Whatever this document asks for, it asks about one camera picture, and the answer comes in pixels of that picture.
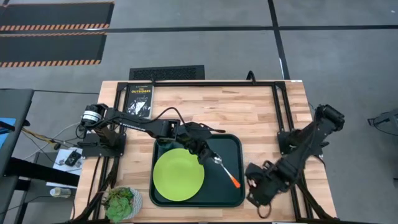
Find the black tray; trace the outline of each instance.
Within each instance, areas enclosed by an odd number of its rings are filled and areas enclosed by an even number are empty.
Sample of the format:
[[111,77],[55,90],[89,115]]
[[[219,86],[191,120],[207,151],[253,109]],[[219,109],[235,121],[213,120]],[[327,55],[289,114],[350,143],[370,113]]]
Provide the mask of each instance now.
[[[152,180],[156,161],[167,151],[155,143],[149,189],[150,200],[155,205],[160,207],[237,207],[243,202],[245,190],[241,141],[232,134],[214,134],[207,140],[207,143],[211,150],[221,156],[224,166],[241,183],[241,187],[237,189],[234,186],[220,165],[207,160],[203,165],[205,168],[205,180],[199,192],[192,198],[182,202],[167,200],[156,190]],[[182,148],[182,145],[173,142],[173,147],[171,148]]]

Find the green plate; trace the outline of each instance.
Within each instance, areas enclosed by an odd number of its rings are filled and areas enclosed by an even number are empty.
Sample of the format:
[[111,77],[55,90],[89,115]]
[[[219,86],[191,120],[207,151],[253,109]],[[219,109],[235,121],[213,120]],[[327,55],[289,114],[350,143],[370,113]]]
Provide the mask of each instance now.
[[199,191],[205,179],[205,170],[188,150],[172,149],[157,160],[153,178],[161,196],[181,202]]

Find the plant pot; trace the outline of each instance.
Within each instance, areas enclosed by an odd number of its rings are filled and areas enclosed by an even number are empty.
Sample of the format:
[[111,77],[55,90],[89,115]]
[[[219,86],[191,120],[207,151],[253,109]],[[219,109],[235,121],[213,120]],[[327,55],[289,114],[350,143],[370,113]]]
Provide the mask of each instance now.
[[139,193],[139,191],[136,189],[133,189],[131,187],[128,187],[128,188],[130,189],[131,193],[134,195],[134,197],[132,198],[132,212],[130,213],[129,216],[127,216],[126,218],[123,218],[123,220],[129,220],[129,219],[135,217],[139,213],[140,209],[142,208],[142,196]]

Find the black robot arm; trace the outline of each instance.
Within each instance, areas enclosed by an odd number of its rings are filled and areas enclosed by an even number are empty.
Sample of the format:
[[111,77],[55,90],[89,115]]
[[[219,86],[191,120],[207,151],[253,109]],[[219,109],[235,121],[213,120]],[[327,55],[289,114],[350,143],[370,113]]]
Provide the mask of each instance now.
[[147,133],[150,137],[158,139],[159,143],[167,144],[177,141],[188,149],[191,154],[198,156],[198,162],[215,157],[216,154],[208,147],[206,140],[212,135],[211,131],[223,133],[205,124],[189,122],[180,124],[179,119],[145,119],[129,113],[120,112],[115,108],[108,108],[104,104],[88,105],[81,120],[81,125],[87,131],[95,131],[99,137],[97,144],[112,150],[118,145],[120,134],[109,129],[110,124],[124,126]]
[[291,153],[275,164],[265,161],[262,167],[250,163],[245,171],[250,187],[247,199],[257,208],[271,203],[279,192],[293,187],[304,169],[305,161],[318,147],[324,146],[325,138],[343,128],[344,115],[329,105],[320,105],[314,120],[302,130],[292,131],[281,146],[289,147]]

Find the succulent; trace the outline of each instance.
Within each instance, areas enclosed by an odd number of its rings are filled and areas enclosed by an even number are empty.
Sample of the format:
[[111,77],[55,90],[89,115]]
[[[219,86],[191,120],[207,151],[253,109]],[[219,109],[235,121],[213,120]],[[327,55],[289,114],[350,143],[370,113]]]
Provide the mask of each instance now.
[[127,187],[120,187],[109,192],[103,205],[106,216],[115,223],[128,217],[132,212],[132,199],[134,195]]

